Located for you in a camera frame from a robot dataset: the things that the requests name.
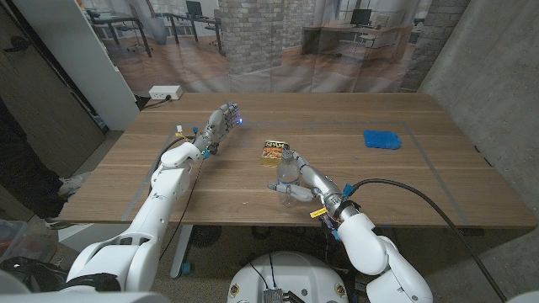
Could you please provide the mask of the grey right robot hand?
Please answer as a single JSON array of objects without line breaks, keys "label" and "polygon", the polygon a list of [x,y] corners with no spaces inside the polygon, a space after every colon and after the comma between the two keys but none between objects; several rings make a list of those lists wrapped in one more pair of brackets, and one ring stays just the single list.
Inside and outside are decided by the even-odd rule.
[{"label": "grey right robot hand", "polygon": [[342,190],[327,174],[309,164],[297,151],[285,150],[282,160],[287,157],[296,165],[303,181],[312,186],[312,189],[284,181],[269,183],[269,189],[287,194],[301,202],[310,202],[315,198],[319,198],[330,216],[343,221],[359,214],[356,204],[345,199]]}]

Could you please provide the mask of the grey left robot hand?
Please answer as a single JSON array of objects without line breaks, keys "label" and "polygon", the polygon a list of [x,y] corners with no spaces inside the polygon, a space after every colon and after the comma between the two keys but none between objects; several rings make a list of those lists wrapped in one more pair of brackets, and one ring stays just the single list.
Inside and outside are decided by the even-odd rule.
[{"label": "grey left robot hand", "polygon": [[227,134],[243,119],[238,112],[237,104],[223,104],[209,117],[205,128],[196,136],[192,143],[202,152],[208,151],[216,154],[219,144],[224,141]]}]

